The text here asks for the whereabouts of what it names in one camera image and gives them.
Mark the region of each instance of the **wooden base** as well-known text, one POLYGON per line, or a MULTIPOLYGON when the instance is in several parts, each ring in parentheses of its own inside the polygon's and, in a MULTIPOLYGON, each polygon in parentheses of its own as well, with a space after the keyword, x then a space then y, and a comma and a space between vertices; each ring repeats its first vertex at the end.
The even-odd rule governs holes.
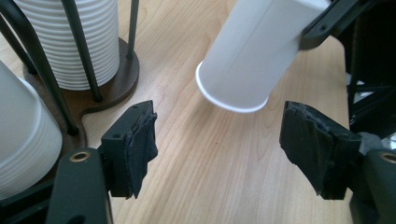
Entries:
MULTIPOLYGON (((120 103, 134 92, 137 79, 139 77, 139 61, 135 53, 132 60, 128 60, 126 58, 128 45, 125 41, 120 39, 119 45, 120 68, 117 74, 110 81, 99 88, 103 96, 103 100, 101 102, 96 103, 92 99, 91 91, 62 90, 64 99, 69 106, 70 112, 79 130, 78 134, 74 136, 67 134, 64 119, 56 104, 52 101, 50 94, 45 89, 40 77, 38 75, 28 73, 26 67, 23 68, 23 74, 26 81, 28 81, 38 92, 61 129, 64 141, 60 158, 71 150, 87 146, 87 135, 81 122, 81 118, 84 115, 106 110, 120 103)), ((55 172, 54 169, 55 168, 52 168, 50 171, 52 174, 55 172)))

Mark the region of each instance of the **wood grain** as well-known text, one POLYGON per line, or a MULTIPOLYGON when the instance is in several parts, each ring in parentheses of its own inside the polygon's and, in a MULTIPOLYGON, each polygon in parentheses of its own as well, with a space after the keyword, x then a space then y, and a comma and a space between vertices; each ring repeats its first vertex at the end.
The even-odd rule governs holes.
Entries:
MULTIPOLYGON (((352 222, 350 193, 344 201, 322 200, 278 143, 285 100, 312 105, 347 127, 342 46, 329 38, 317 49, 300 52, 259 112, 220 109, 198 91, 194 75, 234 2, 140 1, 135 93, 83 118, 89 145, 98 147, 129 106, 153 100, 159 116, 159 156, 149 164, 137 200, 112 199, 115 223, 352 222)), ((130 1, 119 0, 124 40, 129 6, 130 1)), ((0 59, 20 74, 20 62, 1 41, 0 59)))

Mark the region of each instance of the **black metal bracket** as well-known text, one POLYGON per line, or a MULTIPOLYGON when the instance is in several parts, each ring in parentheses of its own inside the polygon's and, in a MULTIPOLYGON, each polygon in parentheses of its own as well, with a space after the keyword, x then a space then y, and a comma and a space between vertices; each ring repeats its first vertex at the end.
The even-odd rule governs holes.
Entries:
POLYGON ((329 36, 340 35, 359 15, 383 0, 334 0, 302 32, 300 49, 318 47, 329 36))
POLYGON ((113 197, 137 197, 155 146, 151 101, 131 106, 98 149, 65 154, 54 180, 0 202, 1 223, 112 223, 113 197))

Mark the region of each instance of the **paper cup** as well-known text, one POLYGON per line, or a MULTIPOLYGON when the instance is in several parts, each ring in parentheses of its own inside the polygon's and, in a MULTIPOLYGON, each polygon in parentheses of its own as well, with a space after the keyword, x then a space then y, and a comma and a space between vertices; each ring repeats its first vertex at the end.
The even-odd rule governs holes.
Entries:
POLYGON ((0 62, 0 200, 30 188, 57 161, 62 135, 35 90, 0 62))
POLYGON ((265 106, 299 50, 300 34, 328 0, 240 0, 197 67, 213 104, 249 113, 265 106))

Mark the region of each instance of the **black plastic part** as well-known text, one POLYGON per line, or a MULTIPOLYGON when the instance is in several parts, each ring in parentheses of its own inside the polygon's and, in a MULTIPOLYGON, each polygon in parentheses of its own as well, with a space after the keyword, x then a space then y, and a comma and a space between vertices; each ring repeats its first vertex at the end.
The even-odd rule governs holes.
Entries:
MULTIPOLYGON (((359 59, 352 63, 359 64, 359 80, 366 84, 396 85, 395 10, 395 0, 375 5, 360 15, 357 21, 361 21, 361 24, 355 24, 353 34, 349 34, 354 35, 352 44, 358 44, 357 48, 353 47, 351 54, 352 57, 359 55, 359 59)), ((350 45, 346 44, 345 39, 340 41, 344 46, 350 45)), ((352 66, 346 68, 349 73, 352 73, 352 66)))
POLYGON ((53 181, 0 201, 0 223, 44 223, 53 181))
POLYGON ((323 199, 342 200, 345 171, 359 155, 361 138, 315 108, 286 102, 280 145, 323 199))
POLYGON ((361 169, 364 158, 362 154, 356 160, 351 161, 345 170, 346 185, 353 191, 353 196, 359 199, 359 202, 374 207, 373 196, 363 170, 361 169))
POLYGON ((372 150, 367 154, 362 168, 379 214, 376 223, 395 223, 396 152, 372 150))
POLYGON ((148 162, 158 154, 156 118, 151 101, 134 105, 102 137, 100 150, 113 164, 114 182, 110 186, 113 197, 138 196, 148 162))
POLYGON ((62 157, 46 223, 113 223, 98 150, 83 148, 62 157))
POLYGON ((355 193, 349 203, 354 224, 374 224, 378 221, 378 212, 373 203, 365 203, 355 193))

